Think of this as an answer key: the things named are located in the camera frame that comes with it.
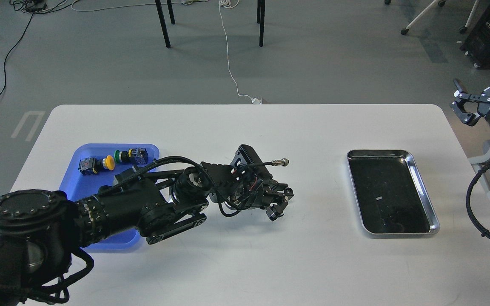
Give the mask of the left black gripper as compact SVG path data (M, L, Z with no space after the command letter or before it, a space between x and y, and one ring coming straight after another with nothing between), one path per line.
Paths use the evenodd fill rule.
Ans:
M285 183L252 185L251 180L232 178L224 182L224 205L232 211L261 209L271 221L284 215L290 199L294 197L292 188Z

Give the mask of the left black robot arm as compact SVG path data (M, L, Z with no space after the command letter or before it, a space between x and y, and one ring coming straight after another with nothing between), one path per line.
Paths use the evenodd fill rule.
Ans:
M132 167L77 201L60 190L0 196L0 306L67 302L68 287L94 267L85 247L128 229L148 244L171 238L206 221L209 196L226 217L255 208L270 220L282 217L293 192L273 179L269 165L288 160L223 165L171 156Z

